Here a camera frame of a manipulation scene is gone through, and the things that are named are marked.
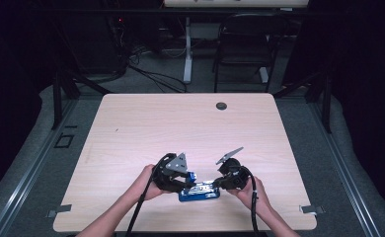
table surface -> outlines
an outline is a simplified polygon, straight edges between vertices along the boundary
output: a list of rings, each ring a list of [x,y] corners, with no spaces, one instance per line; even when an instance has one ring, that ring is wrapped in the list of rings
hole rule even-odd
[[[165,0],[167,7],[305,8],[308,0]]]
[[[227,109],[218,110],[222,102]],[[225,153],[259,177],[272,206],[293,229],[314,229],[316,219],[270,94],[111,94],[99,107],[62,205],[58,232],[81,231],[130,186],[147,164],[167,153],[186,153],[197,182],[221,176]],[[125,231],[134,208],[116,231]],[[258,219],[261,230],[268,227]],[[218,199],[179,202],[177,194],[146,201],[133,231],[250,231],[250,210],[221,191]]]

wire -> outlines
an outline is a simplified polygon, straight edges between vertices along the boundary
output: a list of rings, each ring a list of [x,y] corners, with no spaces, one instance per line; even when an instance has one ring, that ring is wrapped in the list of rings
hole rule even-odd
[[[173,55],[171,53],[169,53],[169,51],[175,51],[175,50],[180,50],[181,52],[176,54],[176,55]],[[176,58],[176,57],[180,57],[182,56],[186,51],[187,49],[184,47],[184,48],[179,48],[179,49],[162,49],[163,52],[165,52],[166,55],[170,56],[170,57],[173,57],[173,58]]]
[[[128,58],[129,61],[132,64],[138,65],[140,63],[140,55],[144,52],[146,52],[146,47],[137,45],[136,48],[133,49],[131,56]]]
[[[168,75],[156,73],[156,72],[145,71],[145,70],[142,70],[140,68],[134,67],[134,66],[132,66],[130,64],[128,65],[128,68],[131,68],[132,70],[142,74],[143,76],[145,76],[148,79],[150,79],[153,82],[155,82],[155,84],[161,89],[162,92],[164,92],[164,91],[160,87],[160,85],[161,86],[165,86],[166,88],[168,88],[168,89],[170,89],[170,90],[172,90],[174,92],[178,92],[178,93],[186,93],[187,92],[187,85],[183,81],[181,81],[180,79],[177,79],[175,77],[171,77],[171,76],[168,76]],[[175,80],[176,82],[180,83],[183,86],[183,88],[179,88],[177,86],[171,85],[170,83],[168,83],[168,82],[164,81],[163,79],[159,78],[159,76]]]
[[[136,221],[137,215],[140,212],[140,207],[143,205],[144,200],[146,198],[147,191],[149,190],[149,186],[153,181],[153,176],[156,173],[157,167],[161,165],[161,162],[166,158],[166,156],[162,157],[158,164],[155,165],[153,168],[152,174],[149,177],[149,180],[147,181],[146,187],[144,188],[143,194],[140,196],[139,200],[137,201],[136,209],[134,210],[133,216],[131,217],[130,223],[128,224],[127,231],[125,232],[125,237],[130,236],[131,230],[133,229],[134,222]]]
[[[241,166],[241,169],[244,169],[248,175],[251,177],[252,181],[252,201],[251,201],[251,219],[252,219],[252,226],[254,228],[254,233],[256,237],[260,236],[260,230],[258,229],[258,224],[257,224],[257,184],[255,182],[255,178],[252,175],[251,171],[246,168],[245,166]]]

forearm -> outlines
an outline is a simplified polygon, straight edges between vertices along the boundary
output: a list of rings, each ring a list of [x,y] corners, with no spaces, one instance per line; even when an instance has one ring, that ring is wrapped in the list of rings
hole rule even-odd
[[[88,225],[78,237],[110,237],[116,231],[119,222],[128,211],[137,203],[138,197],[125,193],[94,222]]]
[[[270,205],[257,204],[257,216],[277,237],[299,236]]]

gray floor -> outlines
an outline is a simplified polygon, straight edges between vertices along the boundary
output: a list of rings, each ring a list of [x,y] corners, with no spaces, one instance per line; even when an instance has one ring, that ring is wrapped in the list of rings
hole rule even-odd
[[[211,67],[214,50],[204,45],[205,42],[197,44],[193,51],[192,82],[188,85],[190,93],[211,93],[213,89]],[[287,39],[279,53],[269,90],[271,93],[281,89],[281,75],[291,49],[292,40]],[[132,64],[182,79],[185,55],[176,56],[181,54],[178,50],[167,52],[161,55],[142,53],[138,58],[132,58]],[[229,73],[236,77],[246,74],[239,70]],[[162,93],[162,90],[172,93],[166,88],[161,90],[153,81],[131,69],[121,78],[101,85],[115,93]],[[61,203],[101,102],[97,92],[82,84],[78,86],[82,92],[80,100],[63,98],[65,120],[56,131],[50,130],[53,123],[52,90],[47,88],[40,93],[43,106],[38,122],[0,184],[0,236],[68,234],[56,233],[52,229],[54,218],[45,215]],[[333,99],[333,133],[326,134],[319,125],[318,105],[306,104],[302,98],[305,91],[301,88],[284,99],[276,100],[309,199],[312,204],[326,210],[317,216],[315,230],[299,233],[302,236],[385,236],[385,201],[357,162],[339,102]],[[73,135],[71,146],[67,149],[53,148],[62,132]],[[344,161],[349,176],[342,175],[343,166],[337,162],[337,157]]]

black cable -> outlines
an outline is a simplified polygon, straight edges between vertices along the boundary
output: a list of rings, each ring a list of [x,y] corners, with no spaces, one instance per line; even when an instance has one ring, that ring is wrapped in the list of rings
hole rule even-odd
[[[160,74],[160,73],[156,73],[156,72],[145,71],[145,70],[142,70],[140,68],[134,67],[132,65],[128,65],[128,68],[130,68],[130,69],[132,69],[132,70],[142,74],[143,76],[149,78],[150,80],[154,81],[157,84],[160,84],[162,86],[167,87],[168,89],[170,89],[172,91],[175,91],[175,92],[178,92],[178,93],[186,93],[187,92],[187,85],[183,81],[181,81],[180,79],[177,79],[177,78],[174,78],[174,77],[171,77],[171,76],[168,76],[168,75],[163,75],[163,74]],[[166,77],[166,78],[175,80],[175,81],[179,82],[181,85],[183,85],[183,88],[179,88],[177,86],[171,85],[171,84],[163,81],[162,79],[158,78],[157,76]]]
[[[155,175],[157,167],[159,167],[161,165],[161,162],[164,160],[164,158],[166,158],[166,157],[163,157],[162,159],[160,159],[158,164],[155,165],[155,167],[153,168],[152,174],[150,175],[149,180],[147,181],[147,184],[146,184],[146,187],[144,188],[143,194],[141,194],[139,200],[137,201],[136,209],[134,210],[133,216],[131,216],[131,220],[130,220],[130,223],[128,224],[127,231],[125,232],[126,237],[130,236],[130,234],[131,234],[131,230],[133,229],[134,222],[136,221],[137,215],[140,212],[140,207],[143,205],[144,200],[146,198],[147,191],[149,190],[149,186],[153,181],[153,176]]]
[[[255,236],[258,237],[260,236],[260,230],[258,229],[258,224],[257,224],[257,184],[255,182],[255,178],[252,175],[251,171],[246,168],[245,166],[241,166],[241,169],[244,169],[248,175],[251,177],[252,181],[252,200],[251,200],[251,219],[252,219],[252,226],[254,228],[254,233]]]

